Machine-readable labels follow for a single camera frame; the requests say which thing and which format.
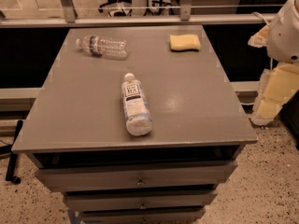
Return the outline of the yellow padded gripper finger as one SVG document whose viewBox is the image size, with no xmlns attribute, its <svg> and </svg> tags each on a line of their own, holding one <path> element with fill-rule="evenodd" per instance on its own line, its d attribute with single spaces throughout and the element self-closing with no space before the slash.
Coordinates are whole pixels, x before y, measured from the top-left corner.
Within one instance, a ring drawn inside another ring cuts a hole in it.
<svg viewBox="0 0 299 224">
<path fill-rule="evenodd" d="M 259 32 L 252 35 L 248 45 L 254 48 L 262 48 L 268 45 L 269 24 L 265 25 Z"/>
<path fill-rule="evenodd" d="M 298 91 L 298 64 L 279 63 L 272 71 L 264 69 L 253 105 L 252 123 L 265 126 L 272 122 Z"/>
</svg>

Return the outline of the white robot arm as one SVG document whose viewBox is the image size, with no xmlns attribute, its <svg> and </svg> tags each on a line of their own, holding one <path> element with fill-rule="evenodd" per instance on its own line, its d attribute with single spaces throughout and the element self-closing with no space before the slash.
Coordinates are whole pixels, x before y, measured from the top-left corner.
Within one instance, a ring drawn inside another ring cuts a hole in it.
<svg viewBox="0 0 299 224">
<path fill-rule="evenodd" d="M 299 91 L 299 0 L 287 0 L 273 20 L 253 35 L 248 44 L 266 47 L 270 68 L 260 77 L 251 121 L 265 126 Z"/>
</svg>

